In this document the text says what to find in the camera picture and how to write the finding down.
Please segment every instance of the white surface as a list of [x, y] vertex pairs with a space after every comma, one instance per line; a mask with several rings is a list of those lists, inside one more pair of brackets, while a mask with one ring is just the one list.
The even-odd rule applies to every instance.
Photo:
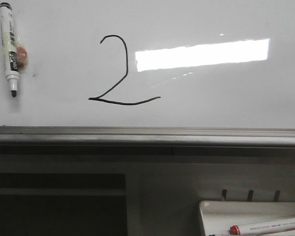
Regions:
[[[200, 225], [204, 235], [230, 234], [232, 225], [295, 216], [295, 203], [200, 202]], [[295, 230], [269, 236], [295, 236]]]
[[[12, 98], [0, 33], [0, 125], [295, 128], [295, 0], [9, 3], [29, 65]], [[161, 99], [131, 107], [88, 100], [125, 73], [122, 42], [99, 44], [108, 34], [126, 41], [129, 75], [103, 98]], [[266, 60], [136, 66], [139, 51], [265, 39]]]

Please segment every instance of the handwritten number 2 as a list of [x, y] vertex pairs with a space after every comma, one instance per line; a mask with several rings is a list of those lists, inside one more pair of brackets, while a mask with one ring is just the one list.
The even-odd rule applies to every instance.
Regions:
[[140, 101], [140, 102], [133, 102], [133, 103], [125, 103], [125, 102], [117, 102], [117, 101], [110, 101], [110, 100], [106, 100], [106, 99], [102, 99], [103, 96], [105, 96], [106, 94], [108, 94], [111, 90], [113, 90], [115, 87], [117, 87], [117, 85], [119, 85], [127, 76], [128, 76], [128, 72], [129, 72], [129, 65], [128, 65], [128, 48], [127, 48], [127, 45], [125, 43], [125, 41], [123, 40], [123, 38], [121, 38], [120, 36], [118, 35], [107, 35], [105, 36], [101, 41], [100, 43], [102, 43], [106, 38], [109, 38], [109, 37], [116, 37], [116, 38], [119, 38], [123, 45], [124, 45], [124, 49], [125, 49], [125, 52], [126, 52], [126, 73], [125, 75], [114, 85], [112, 86], [109, 90], [107, 90], [106, 92], [104, 92], [102, 95], [98, 96], [98, 97], [90, 97], [89, 100], [94, 100], [94, 101], [99, 101], [99, 102], [106, 102], [106, 103], [113, 103], [113, 104], [118, 104], [118, 105], [126, 105], [126, 106], [134, 106], [134, 105], [139, 105], [139, 104], [143, 104], [143, 103], [147, 103], [147, 102], [150, 102], [150, 101], [153, 101], [157, 98], [161, 98], [161, 97], [154, 97], [154, 98], [150, 98], [148, 100], [144, 100], [144, 101]]

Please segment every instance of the marker barrel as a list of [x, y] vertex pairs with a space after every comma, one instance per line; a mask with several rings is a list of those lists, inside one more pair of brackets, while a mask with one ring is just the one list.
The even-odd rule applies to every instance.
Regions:
[[295, 217], [252, 224], [233, 225], [230, 228], [230, 232], [233, 235], [261, 235], [292, 229], [295, 229]]
[[2, 31], [3, 57], [5, 65], [5, 76], [10, 83], [10, 90], [16, 94], [19, 80], [19, 69], [17, 65], [17, 49], [15, 42], [14, 21], [10, 4], [0, 4], [0, 20]]

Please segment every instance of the black marker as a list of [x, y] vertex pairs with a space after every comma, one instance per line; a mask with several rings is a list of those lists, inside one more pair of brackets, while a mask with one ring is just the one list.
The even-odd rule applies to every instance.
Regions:
[[17, 65], [17, 51], [15, 43], [14, 22], [11, 5], [2, 2], [0, 4], [0, 19], [2, 31], [3, 57], [5, 64], [5, 76], [10, 83], [13, 97], [18, 90], [19, 69]]

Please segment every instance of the red marker cap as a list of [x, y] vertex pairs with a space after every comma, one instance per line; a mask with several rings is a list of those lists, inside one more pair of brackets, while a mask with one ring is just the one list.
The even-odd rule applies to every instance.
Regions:
[[237, 225], [231, 226], [230, 232], [232, 235], [240, 235], [240, 230]]

